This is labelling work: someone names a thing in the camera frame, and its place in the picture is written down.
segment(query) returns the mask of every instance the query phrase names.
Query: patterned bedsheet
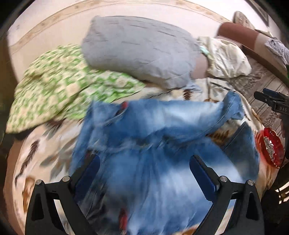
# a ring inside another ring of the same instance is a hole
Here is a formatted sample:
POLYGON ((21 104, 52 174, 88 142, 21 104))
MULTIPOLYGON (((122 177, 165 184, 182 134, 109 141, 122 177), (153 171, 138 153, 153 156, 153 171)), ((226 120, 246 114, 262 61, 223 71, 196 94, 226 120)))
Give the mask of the patterned bedsheet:
MULTIPOLYGON (((212 78, 197 79, 196 83, 202 88, 202 92, 191 92, 189 90, 168 91, 155 85, 147 84, 140 92, 130 97, 116 100, 115 102, 121 103, 125 100, 140 98, 218 102, 223 100, 228 90, 234 89, 228 82, 212 78)), ((254 133, 264 128, 245 97, 242 94, 240 96, 245 117, 243 120, 229 120, 222 128, 211 135, 211 138, 219 145, 222 145, 244 121, 248 122, 254 133)), ((47 122, 37 127, 24 141, 15 166, 11 185, 14 211, 23 233, 28 204, 35 180, 42 179, 45 183, 57 182, 68 174, 72 150, 81 126, 81 120, 47 122)), ((271 186, 276 174, 277 170, 269 166, 264 159, 261 159, 259 175, 256 181, 260 196, 262 196, 264 190, 271 186)), ((59 201, 56 201, 56 207, 66 232, 73 234, 59 201)), ((231 211, 227 211, 226 217, 219 227, 219 234, 225 229, 230 213, 231 211)), ((185 234, 189 234, 193 230, 194 228, 191 228, 185 234)))

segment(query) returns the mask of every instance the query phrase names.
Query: white wall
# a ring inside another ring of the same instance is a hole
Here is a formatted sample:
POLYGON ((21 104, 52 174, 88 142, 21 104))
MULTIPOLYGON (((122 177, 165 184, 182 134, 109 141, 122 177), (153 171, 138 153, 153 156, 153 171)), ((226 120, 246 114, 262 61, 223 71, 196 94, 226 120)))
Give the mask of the white wall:
MULTIPOLYGON (((19 41, 26 33, 29 32, 34 26, 39 24, 41 21, 51 16, 52 14, 73 5, 77 2, 84 0, 35 0, 22 15, 14 22, 9 29, 9 45, 15 44, 19 41)), ((235 11, 243 12, 255 28, 268 31, 266 25, 253 10, 253 8, 245 0, 189 0, 193 3, 197 3, 205 8, 210 9, 218 13, 219 15, 233 20, 235 11)), ((273 22, 269 19, 269 30, 273 36, 280 37, 280 30, 273 22)))
POLYGON ((21 81, 23 79, 23 73, 29 64, 42 53, 55 49, 59 45, 81 44, 82 39, 87 34, 91 19, 96 15, 128 15, 152 18, 183 28, 195 38, 198 36, 214 37, 221 22, 225 22, 225 19, 219 18, 217 14, 212 14, 212 11, 208 11, 206 8, 198 9, 197 12, 190 11, 186 7, 177 6, 175 2, 172 5, 150 4, 148 2, 137 4, 106 3, 107 0, 106 2, 102 1, 97 7, 93 7, 94 5, 87 1, 85 4, 78 5, 76 9, 75 6, 71 6, 67 11, 61 11, 60 14, 55 16, 56 18, 54 16, 48 18, 44 25, 39 24, 35 28, 35 33, 26 35, 18 44, 11 46, 11 62, 17 80, 21 81))

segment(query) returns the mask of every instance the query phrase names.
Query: metal bolt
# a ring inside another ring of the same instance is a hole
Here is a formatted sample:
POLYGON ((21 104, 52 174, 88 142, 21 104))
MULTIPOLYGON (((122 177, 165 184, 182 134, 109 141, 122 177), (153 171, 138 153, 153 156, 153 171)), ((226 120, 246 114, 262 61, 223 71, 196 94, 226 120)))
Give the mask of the metal bolt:
POLYGON ((248 183, 248 185, 251 185, 251 186, 254 185, 253 180, 250 180, 250 179, 247 181, 247 183, 248 183))
POLYGON ((67 182, 67 181, 69 181, 70 180, 70 177, 67 175, 67 176, 64 176, 63 178, 62 178, 62 181, 63 182, 67 182))
POLYGON ((227 182, 227 181, 228 181, 228 178, 225 177, 225 176, 220 176, 220 180, 221 180, 222 182, 227 182))
POLYGON ((41 182, 42 182, 42 180, 38 179, 38 180, 35 181, 35 184, 39 185, 39 184, 41 184, 41 182))

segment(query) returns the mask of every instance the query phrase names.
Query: denim jacket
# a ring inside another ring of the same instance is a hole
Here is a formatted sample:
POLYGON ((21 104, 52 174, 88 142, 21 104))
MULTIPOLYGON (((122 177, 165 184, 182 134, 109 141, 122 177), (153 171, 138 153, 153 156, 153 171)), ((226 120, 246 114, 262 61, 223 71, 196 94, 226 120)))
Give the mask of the denim jacket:
POLYGON ((259 154, 247 123, 222 148, 207 137, 228 119, 243 118, 237 93, 218 103, 148 99, 121 107, 91 104, 69 169, 83 164, 87 150, 99 156, 99 171, 90 167, 75 195, 98 234, 119 234, 121 208, 131 235, 172 234, 200 223, 212 203, 190 171, 194 154, 219 176, 256 180, 259 154))

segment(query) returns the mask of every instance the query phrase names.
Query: red tag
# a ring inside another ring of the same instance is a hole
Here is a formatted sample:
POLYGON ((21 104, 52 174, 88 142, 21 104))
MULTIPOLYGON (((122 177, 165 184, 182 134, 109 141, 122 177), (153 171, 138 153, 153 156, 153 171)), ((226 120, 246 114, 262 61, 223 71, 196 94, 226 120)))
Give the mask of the red tag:
POLYGON ((127 231, 127 214, 125 209, 121 208, 121 211, 118 216, 119 230, 122 235, 126 234, 127 231))
POLYGON ((128 102, 127 101, 121 103, 121 109, 122 110, 126 109, 127 107, 128 107, 128 102))

